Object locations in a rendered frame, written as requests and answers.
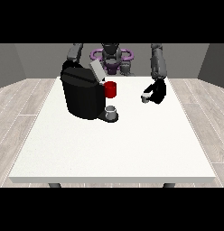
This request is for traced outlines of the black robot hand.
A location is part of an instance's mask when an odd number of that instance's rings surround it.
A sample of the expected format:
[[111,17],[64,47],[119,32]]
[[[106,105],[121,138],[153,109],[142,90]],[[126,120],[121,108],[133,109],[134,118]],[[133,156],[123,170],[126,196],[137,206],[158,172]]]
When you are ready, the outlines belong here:
[[66,60],[62,64],[62,70],[65,70],[67,68],[77,68],[78,67],[78,62],[72,61],[72,60]]
[[156,79],[154,84],[151,84],[144,93],[149,94],[149,101],[160,104],[166,96],[166,85],[163,79]]

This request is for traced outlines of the pale grey machine lid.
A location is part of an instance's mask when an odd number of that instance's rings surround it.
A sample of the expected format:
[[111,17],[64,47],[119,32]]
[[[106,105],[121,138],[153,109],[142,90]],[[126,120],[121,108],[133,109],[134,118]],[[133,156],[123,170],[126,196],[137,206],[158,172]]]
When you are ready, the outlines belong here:
[[90,62],[89,66],[91,70],[93,71],[97,81],[101,82],[103,78],[106,76],[106,73],[103,70],[99,60],[93,60],[92,62]]

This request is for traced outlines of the black coffee machine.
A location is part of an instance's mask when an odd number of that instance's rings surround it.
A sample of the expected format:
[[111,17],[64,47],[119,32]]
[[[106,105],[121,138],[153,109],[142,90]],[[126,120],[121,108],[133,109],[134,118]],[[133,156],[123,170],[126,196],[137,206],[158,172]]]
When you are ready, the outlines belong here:
[[118,120],[106,119],[104,84],[99,83],[91,69],[67,68],[61,72],[61,82],[69,112],[88,120],[101,119],[108,123]]

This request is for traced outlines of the red pod holder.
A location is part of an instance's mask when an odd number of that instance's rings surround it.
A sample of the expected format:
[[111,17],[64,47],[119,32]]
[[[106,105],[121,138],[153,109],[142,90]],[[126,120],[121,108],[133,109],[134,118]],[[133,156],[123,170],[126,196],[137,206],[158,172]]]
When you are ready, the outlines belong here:
[[105,97],[113,98],[117,95],[117,83],[114,81],[107,81],[104,84]]

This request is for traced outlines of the small grey cup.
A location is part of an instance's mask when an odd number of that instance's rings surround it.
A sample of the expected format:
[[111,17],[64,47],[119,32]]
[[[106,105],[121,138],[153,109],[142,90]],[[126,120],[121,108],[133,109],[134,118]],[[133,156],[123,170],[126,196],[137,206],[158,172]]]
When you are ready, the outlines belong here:
[[113,120],[117,116],[117,110],[114,106],[107,106],[105,108],[105,112],[106,112],[106,119],[108,120]]

